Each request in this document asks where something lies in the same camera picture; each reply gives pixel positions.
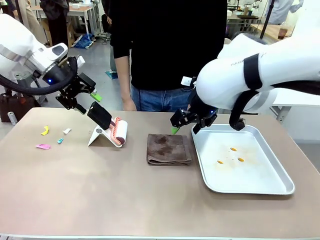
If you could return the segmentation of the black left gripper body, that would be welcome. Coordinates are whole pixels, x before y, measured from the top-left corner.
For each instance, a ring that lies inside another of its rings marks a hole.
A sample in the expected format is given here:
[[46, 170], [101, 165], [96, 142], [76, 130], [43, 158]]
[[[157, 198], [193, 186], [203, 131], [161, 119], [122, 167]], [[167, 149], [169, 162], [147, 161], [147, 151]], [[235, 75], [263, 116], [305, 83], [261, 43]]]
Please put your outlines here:
[[68, 99], [75, 98], [80, 93], [87, 92], [87, 75], [83, 72], [74, 73], [69, 65], [54, 66], [42, 78], [48, 85], [53, 86], [70, 79], [70, 82], [59, 89], [60, 95]]

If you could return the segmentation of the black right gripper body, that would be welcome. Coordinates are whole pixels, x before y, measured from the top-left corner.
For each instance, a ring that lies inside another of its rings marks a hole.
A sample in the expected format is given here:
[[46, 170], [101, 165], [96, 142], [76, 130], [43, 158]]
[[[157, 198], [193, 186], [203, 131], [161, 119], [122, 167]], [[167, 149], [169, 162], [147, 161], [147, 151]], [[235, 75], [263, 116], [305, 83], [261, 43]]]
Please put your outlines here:
[[205, 104], [197, 94], [196, 90], [193, 90], [188, 97], [188, 111], [196, 114], [200, 119], [210, 118], [217, 112], [217, 108], [208, 104]]

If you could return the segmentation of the person's right hand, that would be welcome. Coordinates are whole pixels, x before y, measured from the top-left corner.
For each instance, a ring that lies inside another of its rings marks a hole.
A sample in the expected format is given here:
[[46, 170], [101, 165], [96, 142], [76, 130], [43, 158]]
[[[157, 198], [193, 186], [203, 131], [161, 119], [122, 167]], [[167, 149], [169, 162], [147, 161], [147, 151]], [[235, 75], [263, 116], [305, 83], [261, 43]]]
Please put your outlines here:
[[125, 111], [136, 111], [137, 110], [137, 107], [136, 107], [133, 99], [130, 96], [123, 97], [122, 104], [123, 104], [123, 109]]

